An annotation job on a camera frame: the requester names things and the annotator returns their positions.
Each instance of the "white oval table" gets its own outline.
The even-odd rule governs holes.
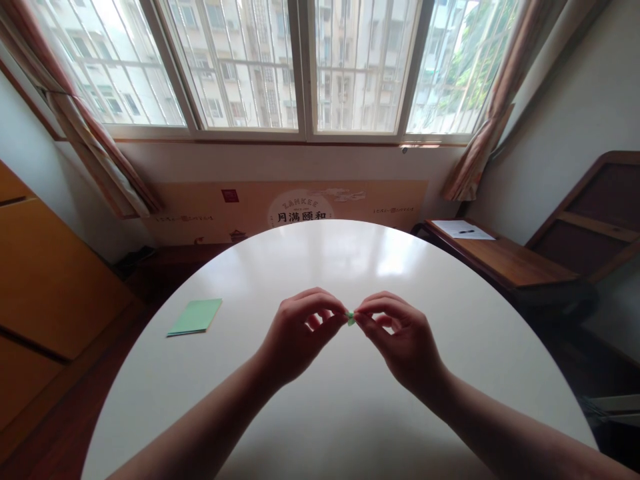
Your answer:
[[[258,348],[280,301],[320,286],[348,309],[388,290],[427,315],[441,356],[486,394],[596,447],[551,356],[480,276],[406,233],[323,220],[226,250],[158,310],[124,362],[96,425],[85,480],[104,479]],[[191,300],[222,298],[208,332],[166,338]],[[492,478],[392,377],[360,328],[343,327],[258,414],[221,479]]]

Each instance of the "wooden desk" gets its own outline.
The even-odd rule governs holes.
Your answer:
[[[454,239],[432,220],[417,224],[411,233],[417,236],[424,230],[426,241],[472,268],[527,320],[581,321],[595,308],[597,292],[580,275],[472,219],[464,220],[495,240]]]

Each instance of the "wooden cabinet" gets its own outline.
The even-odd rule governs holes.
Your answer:
[[[0,337],[0,430],[4,429],[64,366]]]
[[[0,327],[69,360],[131,302],[102,261],[39,199],[0,207]]]
[[[32,195],[31,190],[0,161],[0,205],[7,201]]]
[[[0,161],[0,463],[142,309]]]

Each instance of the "green foliage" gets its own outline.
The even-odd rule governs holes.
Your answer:
[[[518,11],[517,2],[518,0],[497,0],[495,5],[491,0],[482,0],[469,12],[460,48],[454,53],[447,76],[443,79],[444,85],[453,88],[448,90],[448,95],[445,90],[441,97],[438,104],[441,114],[456,112],[461,101],[461,111],[482,107],[509,41],[509,35],[501,32],[509,31],[513,26]],[[485,29],[487,41],[478,51]],[[476,57],[479,61],[474,69]]]

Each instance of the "green paper stack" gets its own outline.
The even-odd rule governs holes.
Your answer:
[[[190,301],[167,336],[206,332],[221,304],[222,299]]]

